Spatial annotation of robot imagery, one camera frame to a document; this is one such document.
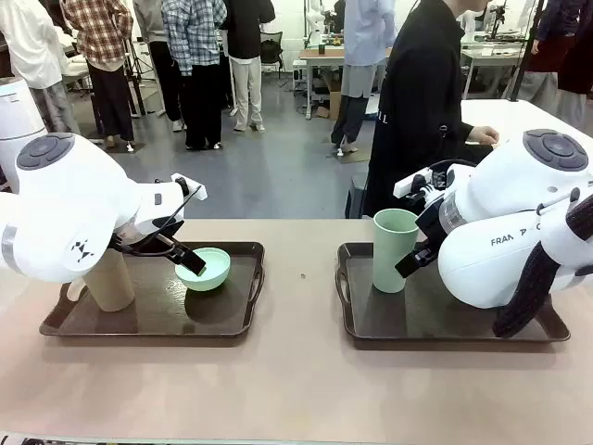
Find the tray handle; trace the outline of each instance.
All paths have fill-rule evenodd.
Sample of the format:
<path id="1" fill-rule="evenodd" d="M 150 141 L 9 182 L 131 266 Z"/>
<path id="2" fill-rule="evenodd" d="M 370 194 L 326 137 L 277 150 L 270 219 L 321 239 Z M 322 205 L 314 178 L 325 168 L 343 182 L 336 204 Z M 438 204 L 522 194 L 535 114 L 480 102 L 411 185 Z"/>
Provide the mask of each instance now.
<path id="1" fill-rule="evenodd" d="M 348 284 L 348 275 L 341 267 L 335 271 L 335 288 L 337 289 L 337 296 L 342 300 L 342 304 L 350 305 L 350 285 Z"/>
<path id="2" fill-rule="evenodd" d="M 251 296 L 249 297 L 250 303 L 253 303 L 258 299 L 259 294 L 261 293 L 261 289 L 263 288 L 264 277 L 265 277 L 265 273 L 263 272 L 263 268 L 260 265 L 257 268 L 257 270 L 255 271 L 255 273 L 253 274 L 253 281 L 251 282 Z M 258 285 L 254 292 L 253 287 L 254 287 L 254 283 L 256 282 L 256 280 L 258 281 Z"/>

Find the tray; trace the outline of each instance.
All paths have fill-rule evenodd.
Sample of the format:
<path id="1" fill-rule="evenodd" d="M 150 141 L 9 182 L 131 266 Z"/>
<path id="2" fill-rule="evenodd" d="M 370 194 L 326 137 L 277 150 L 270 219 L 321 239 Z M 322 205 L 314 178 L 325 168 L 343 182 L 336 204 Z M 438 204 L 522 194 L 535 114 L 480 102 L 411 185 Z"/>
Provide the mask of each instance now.
<path id="1" fill-rule="evenodd" d="M 255 242 L 185 243 L 214 247 L 231 255 L 231 271 L 209 292 L 188 290 L 163 258 L 125 257 L 136 298 L 118 312 L 103 312 L 85 287 L 77 301 L 60 289 L 59 301 L 39 331 L 56 337 L 237 338 L 253 320 L 263 286 L 264 248 Z"/>
<path id="2" fill-rule="evenodd" d="M 445 288 L 436 262 L 409 277 L 406 288 L 394 295 L 372 286 L 372 243 L 342 245 L 338 261 L 335 283 L 344 327 L 360 349 L 373 349 L 372 343 L 379 341 L 552 343 L 570 337 L 551 298 L 523 331 L 502 339 L 492 332 L 497 309 L 481 310 L 456 299 Z"/>

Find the beige table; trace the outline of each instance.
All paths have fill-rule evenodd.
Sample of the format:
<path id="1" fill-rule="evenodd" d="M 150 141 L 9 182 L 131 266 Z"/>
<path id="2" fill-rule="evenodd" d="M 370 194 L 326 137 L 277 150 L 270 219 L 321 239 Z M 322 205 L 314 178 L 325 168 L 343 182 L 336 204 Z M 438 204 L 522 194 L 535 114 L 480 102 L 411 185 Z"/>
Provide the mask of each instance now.
<path id="1" fill-rule="evenodd" d="M 585 444 L 593 439 L 593 298 L 556 298 L 573 338 L 494 352 L 359 351 L 342 326 L 336 250 L 369 221 L 190 221 L 185 240 L 256 240 L 266 283 L 246 341 L 63 343 L 37 328 L 58 286 L 0 315 L 0 428 L 41 436 Z"/>
<path id="2" fill-rule="evenodd" d="M 502 53 L 502 51 L 505 51 L 505 48 L 510 51 L 510 53 Z M 471 60 L 470 70 L 467 73 L 467 80 L 465 81 L 465 87 L 463 89 L 463 99 L 468 98 L 470 83 L 472 82 L 472 74 L 475 68 L 519 66 L 524 55 L 524 50 L 522 48 L 512 46 L 493 46 L 495 51 L 493 54 L 484 54 L 483 49 L 484 48 L 461 50 L 461 55 Z M 501 79 L 502 72 L 499 70 L 487 91 L 487 95 L 492 96 L 496 93 Z"/>

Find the light green bowl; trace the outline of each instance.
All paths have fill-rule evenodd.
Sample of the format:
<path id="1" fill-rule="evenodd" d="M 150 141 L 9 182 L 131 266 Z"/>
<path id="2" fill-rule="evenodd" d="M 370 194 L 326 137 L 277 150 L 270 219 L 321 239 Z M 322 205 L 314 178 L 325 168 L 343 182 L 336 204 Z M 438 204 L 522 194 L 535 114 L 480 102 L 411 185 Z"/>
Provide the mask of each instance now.
<path id="1" fill-rule="evenodd" d="M 175 273 L 189 289 L 206 292 L 220 286 L 231 271 L 231 257 L 219 248 L 197 248 L 194 253 L 206 262 L 206 270 L 196 275 L 181 264 L 175 266 Z"/>

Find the green cup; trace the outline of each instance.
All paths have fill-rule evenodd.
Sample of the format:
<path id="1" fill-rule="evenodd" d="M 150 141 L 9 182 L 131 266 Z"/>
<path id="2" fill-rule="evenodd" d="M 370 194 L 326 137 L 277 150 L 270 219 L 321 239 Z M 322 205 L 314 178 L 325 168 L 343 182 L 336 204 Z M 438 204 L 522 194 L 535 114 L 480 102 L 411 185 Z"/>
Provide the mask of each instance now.
<path id="1" fill-rule="evenodd" d="M 395 294 L 403 290 L 406 280 L 396 270 L 418 239 L 418 217 L 411 211 L 386 209 L 374 215 L 372 283 L 382 292 Z"/>

